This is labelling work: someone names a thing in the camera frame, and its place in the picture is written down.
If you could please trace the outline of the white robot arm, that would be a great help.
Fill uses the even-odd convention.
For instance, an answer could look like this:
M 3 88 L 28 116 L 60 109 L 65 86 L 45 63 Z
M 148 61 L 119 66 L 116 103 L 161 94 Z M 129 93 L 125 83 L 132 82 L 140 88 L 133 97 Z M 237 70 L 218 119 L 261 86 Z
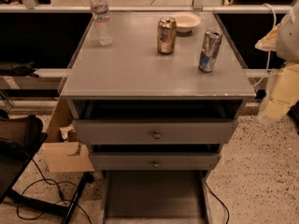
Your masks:
M 281 120 L 299 101 L 299 8 L 292 8 L 255 48 L 274 51 L 286 62 L 275 77 L 268 78 L 258 114 L 258 121 L 270 124 Z

